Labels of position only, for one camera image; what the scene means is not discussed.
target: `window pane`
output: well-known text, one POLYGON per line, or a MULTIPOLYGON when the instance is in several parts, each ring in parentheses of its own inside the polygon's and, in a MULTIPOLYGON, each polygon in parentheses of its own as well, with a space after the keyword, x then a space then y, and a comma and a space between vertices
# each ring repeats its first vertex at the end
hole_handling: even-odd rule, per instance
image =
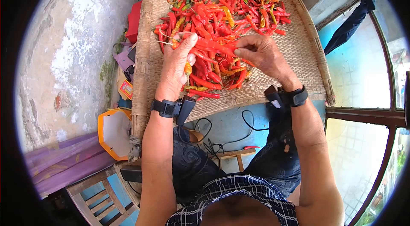
POLYGON ((385 36, 393 65, 396 85, 396 107, 404 108, 404 83, 410 69, 409 45, 401 24, 388 0, 376 0, 376 15, 385 36))
POLYGON ((385 126, 327 120, 329 158, 343 198, 346 225, 356 215, 373 186, 388 135, 389 130, 385 126))
POLYGON ((356 223, 356 226, 362 226, 374 222, 387 203, 387 200, 393 193, 396 180, 402 172, 404 162, 409 154, 410 138, 409 131, 399 128, 396 131, 396 137, 393 143, 392 154, 387 164, 386 172, 383 176, 382 183, 376 191, 370 205, 356 223))
MULTIPOLYGON (((354 6, 319 31, 325 47, 354 6)), ((390 108, 390 86, 380 39, 369 15, 353 36, 326 55, 337 107, 390 108)))

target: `window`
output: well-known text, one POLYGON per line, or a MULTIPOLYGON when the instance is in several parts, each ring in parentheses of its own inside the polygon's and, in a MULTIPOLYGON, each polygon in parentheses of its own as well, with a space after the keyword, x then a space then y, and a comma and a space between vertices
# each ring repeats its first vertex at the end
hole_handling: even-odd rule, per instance
POLYGON ((410 69, 410 50, 406 35, 388 0, 376 0, 375 5, 374 15, 386 39, 393 67, 396 107, 404 108, 404 83, 406 81, 406 71, 410 69))
POLYGON ((326 139, 348 225, 367 198, 383 160, 389 130, 385 126, 328 119, 326 139))
MULTIPOLYGON (((358 5, 319 30, 324 47, 358 5)), ((369 15, 346 43, 326 55, 326 60, 336 94, 336 107, 390 107, 385 56, 369 15)))
POLYGON ((356 226, 368 225, 377 218, 391 196, 397 178, 402 173, 402 168, 406 157, 409 155, 410 138, 409 131, 398 128, 393 143, 392 154, 387 164, 382 183, 373 196, 370 205, 356 223, 356 226))
MULTIPOLYGON (((325 47, 358 3, 319 30, 325 47)), ((410 153, 404 84, 410 49, 388 0, 376 0, 353 36, 326 56, 336 105, 326 109, 326 138, 345 225, 370 225, 410 153)))

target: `elderly person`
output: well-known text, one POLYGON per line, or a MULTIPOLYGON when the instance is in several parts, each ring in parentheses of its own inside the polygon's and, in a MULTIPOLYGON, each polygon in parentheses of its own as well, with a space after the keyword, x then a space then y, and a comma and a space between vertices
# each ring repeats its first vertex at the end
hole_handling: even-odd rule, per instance
MULTIPOLYGON (((189 51, 197 39, 192 34, 175 50, 166 46, 156 100, 178 99, 187 80, 185 62, 195 62, 189 51)), ((235 54, 278 79, 285 91, 303 88, 273 39, 248 35, 240 39, 235 54)), ((227 175, 204 151, 187 144, 183 133, 173 132, 172 118, 151 111, 142 143, 136 225, 343 225, 343 203, 319 113, 307 98, 284 121, 291 129, 270 129, 266 146, 245 171, 227 175), (295 206, 286 198, 300 180, 295 206), (178 211, 177 200, 185 205, 178 211)))

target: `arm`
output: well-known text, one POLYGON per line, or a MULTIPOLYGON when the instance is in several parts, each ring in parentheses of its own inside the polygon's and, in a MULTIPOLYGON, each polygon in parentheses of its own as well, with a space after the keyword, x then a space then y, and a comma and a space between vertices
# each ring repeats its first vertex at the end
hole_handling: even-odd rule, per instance
MULTIPOLYGON (((164 66, 155 99, 178 99, 181 86, 187 81, 184 75, 185 62, 188 59, 191 65, 195 63, 195 55, 188 55, 188 52, 197 39, 197 35, 192 34, 176 50, 172 50, 170 45, 165 47, 164 66)), ((161 117, 158 111, 151 111, 142 138, 143 181, 137 226, 162 226, 176 212, 175 190, 172 185, 172 121, 172 118, 161 117)))
MULTIPOLYGON (((240 39, 237 47, 237 56, 251 60, 266 75, 278 79, 285 91, 302 89, 273 39, 249 35, 240 39)), ((343 202, 336 188, 319 113, 309 98, 304 105, 292 107, 291 112, 302 178, 300 206, 296 207, 298 221, 300 225, 343 225, 343 202)))

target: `peeling plaster wall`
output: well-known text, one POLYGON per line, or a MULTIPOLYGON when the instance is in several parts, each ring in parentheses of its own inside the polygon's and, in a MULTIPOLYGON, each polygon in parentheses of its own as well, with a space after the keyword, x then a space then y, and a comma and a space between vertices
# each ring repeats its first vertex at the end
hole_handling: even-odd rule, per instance
POLYGON ((97 117, 110 98, 112 46, 137 1, 38 4, 20 50, 15 83, 24 153, 97 131, 97 117))

